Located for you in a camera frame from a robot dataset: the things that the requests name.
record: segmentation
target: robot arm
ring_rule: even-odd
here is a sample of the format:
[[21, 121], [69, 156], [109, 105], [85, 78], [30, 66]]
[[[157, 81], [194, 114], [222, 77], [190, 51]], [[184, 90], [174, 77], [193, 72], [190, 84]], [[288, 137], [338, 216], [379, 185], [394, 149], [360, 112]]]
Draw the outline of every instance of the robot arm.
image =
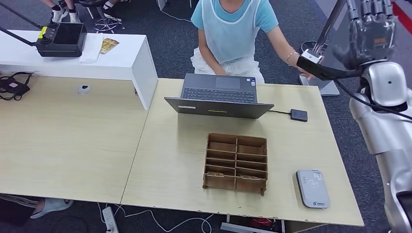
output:
[[[385, 211], [393, 233], [412, 233], [412, 90], [402, 67], [389, 59], [395, 49], [397, 17], [390, 0], [347, 0], [348, 48], [333, 47], [347, 70], [324, 67], [304, 52], [297, 65], [321, 80], [334, 80], [352, 98], [349, 106], [369, 152], [376, 156], [385, 192]], [[360, 77], [358, 93], [338, 79]]]

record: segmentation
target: robot finger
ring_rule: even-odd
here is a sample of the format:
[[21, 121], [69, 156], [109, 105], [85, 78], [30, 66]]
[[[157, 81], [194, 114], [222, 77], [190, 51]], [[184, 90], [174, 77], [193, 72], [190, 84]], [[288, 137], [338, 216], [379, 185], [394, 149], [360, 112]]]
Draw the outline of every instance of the robot finger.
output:
[[387, 18], [394, 17], [394, 9], [391, 0], [383, 0], [383, 10]]
[[358, 10], [356, 9], [356, 4], [354, 0], [346, 0], [346, 3], [348, 5], [348, 11], [349, 11], [349, 19], [350, 21], [353, 21], [355, 19], [359, 18]]
[[361, 0], [360, 12], [362, 14], [362, 18], [365, 18], [365, 16], [370, 15], [372, 13], [372, 6], [370, 0]]
[[372, 0], [372, 5], [373, 5], [372, 14], [374, 14], [375, 16], [383, 14], [382, 0]]

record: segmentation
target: red object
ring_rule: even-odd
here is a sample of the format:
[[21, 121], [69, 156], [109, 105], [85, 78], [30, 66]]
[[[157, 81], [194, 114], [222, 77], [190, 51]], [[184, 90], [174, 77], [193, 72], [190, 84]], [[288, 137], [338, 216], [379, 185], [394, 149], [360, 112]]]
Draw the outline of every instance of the red object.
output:
[[254, 228], [271, 227], [273, 222], [267, 218], [253, 218], [250, 221], [250, 226]]
[[412, 34], [412, 19], [395, 2], [392, 2], [392, 5], [394, 6], [394, 15], [398, 16], [399, 22]]

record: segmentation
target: gray laptop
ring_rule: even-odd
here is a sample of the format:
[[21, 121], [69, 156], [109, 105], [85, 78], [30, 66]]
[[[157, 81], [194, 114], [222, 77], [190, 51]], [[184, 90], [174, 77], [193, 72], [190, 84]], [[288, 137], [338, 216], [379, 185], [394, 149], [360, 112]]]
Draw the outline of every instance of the gray laptop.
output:
[[249, 77], [186, 74], [180, 98], [257, 103], [256, 80]]
[[258, 103], [256, 79], [186, 74], [180, 98], [165, 97], [178, 113], [257, 119], [273, 108]]

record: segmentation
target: white cable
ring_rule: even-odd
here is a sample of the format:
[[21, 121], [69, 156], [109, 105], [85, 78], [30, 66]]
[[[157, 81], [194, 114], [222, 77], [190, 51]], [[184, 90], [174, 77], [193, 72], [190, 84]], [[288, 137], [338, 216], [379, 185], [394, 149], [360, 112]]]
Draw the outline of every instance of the white cable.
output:
[[[155, 0], [155, 1], [156, 1], [157, 6], [158, 6], [158, 7], [159, 7], [159, 9], [160, 9], [160, 6], [159, 6], [159, 2], [158, 2], [158, 0]], [[190, 20], [187, 20], [187, 19], [184, 19], [184, 18], [177, 18], [177, 17], [171, 16], [171, 15], [167, 14], [166, 12], [164, 12], [164, 11], [163, 11], [163, 9], [161, 9], [160, 11], [161, 11], [161, 12], [163, 12], [164, 14], [166, 14], [167, 16], [172, 17], [172, 18], [174, 18], [174, 19], [177, 19], [177, 20], [180, 20], [180, 21], [186, 21], [186, 22], [192, 23], [192, 21], [190, 21]]]
[[122, 205], [116, 205], [116, 204], [114, 204], [114, 205], [117, 206], [117, 210], [116, 210], [115, 214], [113, 215], [113, 217], [116, 216], [116, 214], [117, 214], [117, 212], [119, 211], [119, 209], [122, 209], [122, 210], [123, 210], [123, 208], [121, 207]]
[[141, 215], [141, 214], [143, 214], [143, 213], [145, 213], [145, 212], [150, 212], [150, 214], [152, 215], [152, 218], [153, 218], [154, 222], [155, 222], [164, 232], [166, 232], [166, 233], [169, 233], [169, 232], [173, 231], [174, 229], [180, 227], [182, 224], [184, 224], [184, 223], [186, 223], [186, 222], [188, 222], [188, 221], [191, 221], [191, 220], [201, 220], [201, 221], [202, 221], [202, 225], [201, 225], [202, 233], [206, 233], [206, 232], [203, 230], [203, 225], [204, 225], [205, 223], [207, 223], [207, 225], [209, 226], [209, 229], [210, 229], [210, 231], [209, 231], [208, 233], [212, 233], [212, 226], [210, 225], [210, 223], [209, 223], [207, 220], [208, 220], [209, 218], [211, 218], [214, 214], [211, 214], [211, 215], [210, 215], [209, 217], [207, 217], [207, 218], [200, 218], [200, 217], [189, 218], [189, 219], [186, 219], [185, 221], [179, 223], [178, 225], [176, 225], [176, 226], [173, 227], [172, 229], [166, 230], [166, 229], [164, 229], [164, 228], [157, 222], [157, 220], [156, 220], [156, 218], [155, 218], [155, 216], [153, 215], [153, 212], [152, 212], [151, 210], [145, 210], [145, 211], [139, 212], [139, 213], [137, 213], [137, 214], [126, 215], [126, 211], [123, 209], [122, 205], [117, 205], [117, 204], [114, 204], [114, 205], [118, 207], [114, 215], [116, 215], [116, 213], [118, 212], [118, 210], [121, 209], [121, 210], [123, 211], [123, 213], [124, 213], [124, 217], [131, 217], [131, 216]]
[[106, 224], [103, 220], [103, 217], [102, 217], [102, 209], [100, 208], [100, 204], [97, 203], [97, 206], [99, 207], [100, 220], [102, 221], [102, 223]]

